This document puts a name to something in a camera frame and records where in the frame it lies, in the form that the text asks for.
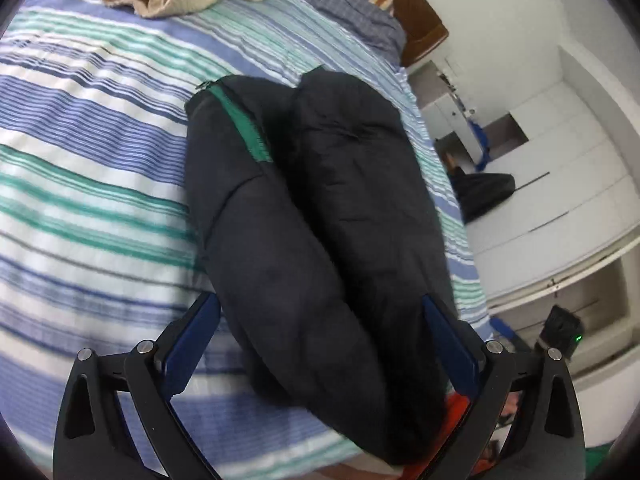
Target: striped bedspread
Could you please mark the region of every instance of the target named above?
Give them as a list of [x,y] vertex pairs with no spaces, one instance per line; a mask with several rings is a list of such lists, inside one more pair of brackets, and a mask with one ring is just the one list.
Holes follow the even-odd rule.
[[[489,333],[458,206],[406,76],[358,38],[303,0],[224,0],[146,21],[99,0],[27,0],[0,41],[0,413],[42,466],[76,352],[129,351],[210,289],[182,190],[183,106],[195,86],[231,73],[294,86],[319,65],[358,76],[401,111],[460,316]],[[126,394],[122,403],[159,469]],[[224,321],[172,403],[227,479],[283,478],[358,453],[305,410],[258,399]]]

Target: metal bolt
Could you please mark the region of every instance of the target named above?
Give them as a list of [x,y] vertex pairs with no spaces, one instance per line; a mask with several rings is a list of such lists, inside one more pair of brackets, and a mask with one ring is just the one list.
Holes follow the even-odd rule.
[[546,351],[546,353],[548,353],[549,357],[551,357],[554,361],[559,361],[560,359],[562,359],[562,352],[557,348],[550,348]]
[[140,341],[136,345],[136,350],[139,354],[148,354],[154,349],[154,342],[151,339],[145,339],[144,341]]
[[486,349],[492,354],[500,354],[504,350],[504,346],[497,341],[487,341]]
[[91,357],[92,353],[93,352],[90,348],[83,348],[81,351],[78,352],[78,360],[86,361],[89,357]]

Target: white shelf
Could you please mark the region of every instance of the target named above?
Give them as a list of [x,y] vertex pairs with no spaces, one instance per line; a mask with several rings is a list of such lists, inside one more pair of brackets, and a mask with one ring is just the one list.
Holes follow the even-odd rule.
[[629,348],[633,343],[633,335],[634,326],[630,316],[621,317],[600,330],[586,334],[568,364],[569,371],[572,375],[579,374],[606,361]]
[[640,224],[640,197],[596,117],[565,83],[513,111],[529,138],[487,171],[520,188],[467,226],[489,303],[562,272]]
[[489,311],[492,316],[494,316],[551,294],[557,294],[560,290],[580,282],[594,272],[621,258],[639,244],[640,228],[636,228],[606,249],[595,253],[562,272],[553,274],[540,282],[521,288],[511,294],[493,298],[488,302]]

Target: black device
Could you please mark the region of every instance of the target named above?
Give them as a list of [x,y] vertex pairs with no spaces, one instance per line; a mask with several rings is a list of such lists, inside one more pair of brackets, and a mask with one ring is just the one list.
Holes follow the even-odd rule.
[[584,325],[579,317],[554,305],[536,342],[536,348],[557,348],[570,359],[584,336]]
[[[559,351],[512,354],[497,341],[483,342],[433,298],[425,296],[423,305],[443,368],[470,405],[421,480],[469,478],[511,391],[523,392],[520,407],[500,461],[483,478],[582,480],[582,423]],[[141,341],[124,354],[79,351],[58,417],[54,480],[166,478],[140,460],[117,391],[130,392],[169,478],[219,480],[170,404],[184,390],[219,319],[216,296],[202,294],[156,341]]]

